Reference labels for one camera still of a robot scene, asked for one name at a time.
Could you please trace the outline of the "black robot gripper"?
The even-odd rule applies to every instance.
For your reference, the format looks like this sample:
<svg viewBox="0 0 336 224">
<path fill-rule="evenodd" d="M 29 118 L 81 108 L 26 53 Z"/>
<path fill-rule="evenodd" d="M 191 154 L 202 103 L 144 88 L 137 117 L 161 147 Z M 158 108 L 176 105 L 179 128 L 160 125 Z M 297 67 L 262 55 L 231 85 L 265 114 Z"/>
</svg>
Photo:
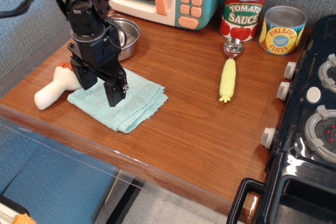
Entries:
<svg viewBox="0 0 336 224">
<path fill-rule="evenodd" d="M 118 29 L 104 27 L 95 35 L 71 32 L 74 44 L 70 61 L 73 72 L 84 90 L 90 89 L 98 79 L 105 81 L 104 89 L 110 107 L 126 98 L 128 83 L 118 56 L 121 52 Z"/>
</svg>

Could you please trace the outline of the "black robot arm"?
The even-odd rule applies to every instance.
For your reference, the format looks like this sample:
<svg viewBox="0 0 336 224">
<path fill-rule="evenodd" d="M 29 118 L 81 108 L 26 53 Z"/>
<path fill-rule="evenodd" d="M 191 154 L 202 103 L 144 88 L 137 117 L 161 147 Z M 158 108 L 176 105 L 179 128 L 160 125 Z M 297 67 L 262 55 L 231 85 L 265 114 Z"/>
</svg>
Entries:
<svg viewBox="0 0 336 224">
<path fill-rule="evenodd" d="M 1 18 L 21 15 L 28 11 L 34 0 L 24 0 L 14 10 L 1 12 Z M 125 99 L 128 83 L 126 72 L 118 56 L 121 52 L 121 27 L 108 16 L 109 0 L 55 0 L 71 25 L 74 43 L 71 66 L 84 90 L 98 79 L 104 81 L 106 96 L 111 107 Z"/>
</svg>

